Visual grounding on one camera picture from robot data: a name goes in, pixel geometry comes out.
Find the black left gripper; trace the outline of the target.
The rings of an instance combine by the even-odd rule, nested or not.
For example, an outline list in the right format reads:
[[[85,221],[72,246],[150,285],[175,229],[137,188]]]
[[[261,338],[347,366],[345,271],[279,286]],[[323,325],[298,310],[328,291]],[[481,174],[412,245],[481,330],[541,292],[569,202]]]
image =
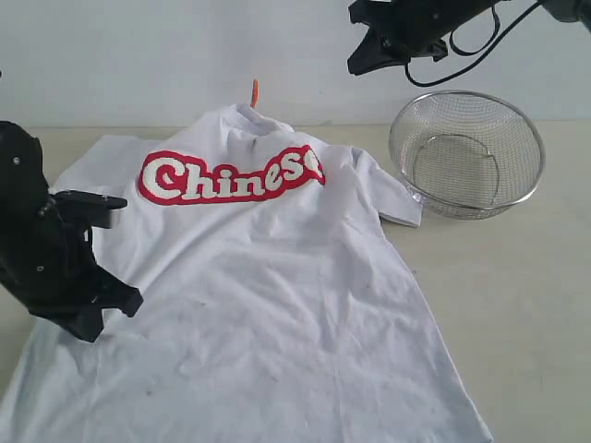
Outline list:
[[[89,223],[58,219],[1,222],[1,284],[28,312],[81,341],[103,332],[103,311],[134,317],[139,289],[98,265]]]

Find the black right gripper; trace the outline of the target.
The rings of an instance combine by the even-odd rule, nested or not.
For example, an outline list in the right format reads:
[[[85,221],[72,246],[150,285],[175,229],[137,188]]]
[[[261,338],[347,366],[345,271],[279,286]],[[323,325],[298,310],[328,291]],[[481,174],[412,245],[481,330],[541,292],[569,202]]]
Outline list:
[[[355,1],[349,6],[351,22],[368,31],[347,59],[348,72],[362,76],[410,58],[443,58],[443,37],[484,11],[494,1]]]

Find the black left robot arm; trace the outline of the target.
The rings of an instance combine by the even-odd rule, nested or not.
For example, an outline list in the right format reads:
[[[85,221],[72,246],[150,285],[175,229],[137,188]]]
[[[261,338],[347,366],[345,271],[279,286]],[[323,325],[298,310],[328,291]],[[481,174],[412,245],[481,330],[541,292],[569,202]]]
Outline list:
[[[136,315],[139,289],[101,267],[92,250],[93,228],[112,228],[126,206],[78,190],[51,193],[40,140],[2,122],[1,284],[31,315],[86,342],[103,332],[103,311]]]

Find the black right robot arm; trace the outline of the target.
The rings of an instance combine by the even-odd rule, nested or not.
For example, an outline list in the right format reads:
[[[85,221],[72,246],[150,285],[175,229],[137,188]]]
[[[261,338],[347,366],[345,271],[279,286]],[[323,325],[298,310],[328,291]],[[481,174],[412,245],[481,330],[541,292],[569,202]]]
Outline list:
[[[368,31],[347,60],[348,72],[354,76],[391,67],[403,66],[407,80],[419,88],[431,88],[456,79],[481,64],[501,41],[523,20],[544,8],[561,23],[582,23],[590,27],[588,1],[536,1],[503,28],[496,11],[496,2],[489,0],[400,0],[355,1],[348,7],[350,21],[361,23]],[[490,11],[493,32],[476,51],[464,51],[453,40],[453,34],[466,22]],[[410,63],[415,58],[429,57],[437,63],[449,52],[477,59],[463,69],[430,82],[413,78]]]

